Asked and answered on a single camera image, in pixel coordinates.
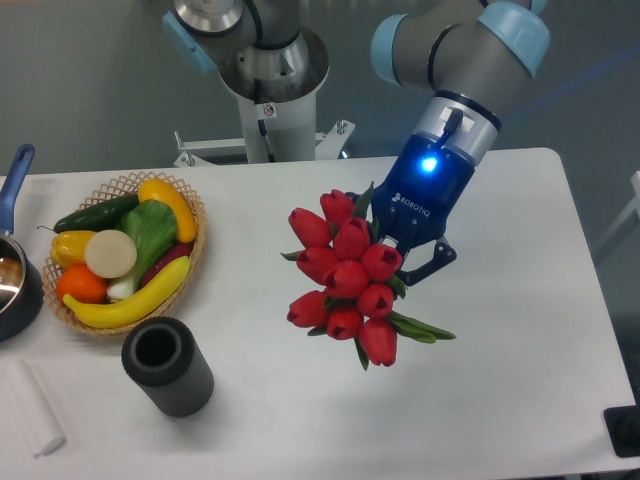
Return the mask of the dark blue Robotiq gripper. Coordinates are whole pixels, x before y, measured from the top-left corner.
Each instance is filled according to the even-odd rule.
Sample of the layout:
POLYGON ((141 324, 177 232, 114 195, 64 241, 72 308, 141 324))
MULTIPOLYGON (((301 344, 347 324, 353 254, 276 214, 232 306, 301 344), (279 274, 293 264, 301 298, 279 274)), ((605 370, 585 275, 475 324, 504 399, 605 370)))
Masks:
MULTIPOLYGON (((448 147, 448 139, 447 134, 436 140, 412 135, 384 181, 373 190, 371 210, 379 239, 392 239, 399 250, 438 239, 428 262, 398 271, 398 278, 407 286, 420 283, 457 259, 456 250, 441 237, 475 167, 448 147)), ((351 191, 345 195, 352 202, 361 197, 351 191)))

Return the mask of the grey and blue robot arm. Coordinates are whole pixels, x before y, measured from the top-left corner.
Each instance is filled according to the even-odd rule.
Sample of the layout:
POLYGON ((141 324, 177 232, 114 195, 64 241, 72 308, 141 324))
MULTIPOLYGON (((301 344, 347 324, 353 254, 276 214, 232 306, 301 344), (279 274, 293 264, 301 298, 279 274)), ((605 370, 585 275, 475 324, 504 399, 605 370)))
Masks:
MULTIPOLYGON (((383 80, 432 99, 372 194, 379 235, 402 255, 432 244, 424 265, 400 273, 415 285, 456 257, 449 214, 492 147, 516 97, 549 48, 541 1, 444 1, 377 27, 371 64, 383 80)), ((181 57, 217 71, 235 96, 252 163, 314 160, 316 94, 329 71, 320 37, 296 1, 177 1, 162 20, 181 57)))

